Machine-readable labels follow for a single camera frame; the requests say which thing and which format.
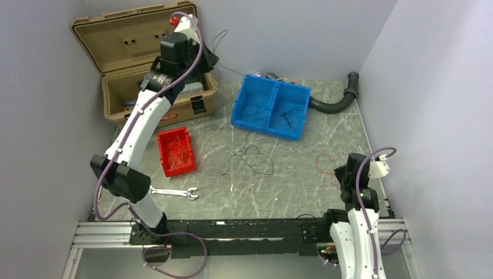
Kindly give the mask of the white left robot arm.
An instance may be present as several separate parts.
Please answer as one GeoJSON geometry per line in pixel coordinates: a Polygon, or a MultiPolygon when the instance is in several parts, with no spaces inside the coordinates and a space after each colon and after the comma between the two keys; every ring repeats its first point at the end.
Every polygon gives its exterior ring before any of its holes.
{"type": "Polygon", "coordinates": [[[213,70],[218,57],[196,31],[174,31],[160,42],[161,54],[151,64],[138,93],[137,102],[117,139],[102,156],[94,155],[90,166],[97,177],[93,212],[98,220],[110,215],[99,212],[102,188],[122,198],[111,214],[127,208],[142,225],[144,237],[159,244],[167,236],[167,217],[151,197],[151,178],[138,171],[144,149],[161,118],[170,110],[185,81],[192,75],[213,70]]]}

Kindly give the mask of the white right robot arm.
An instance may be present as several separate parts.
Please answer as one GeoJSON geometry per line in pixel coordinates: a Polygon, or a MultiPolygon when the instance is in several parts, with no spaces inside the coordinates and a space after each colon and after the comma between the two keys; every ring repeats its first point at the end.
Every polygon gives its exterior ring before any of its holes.
{"type": "Polygon", "coordinates": [[[378,236],[378,194],[368,183],[389,172],[384,155],[372,161],[359,153],[350,153],[346,164],[334,170],[345,211],[330,212],[331,219],[321,224],[320,233],[335,244],[342,278],[387,277],[378,236]]]}

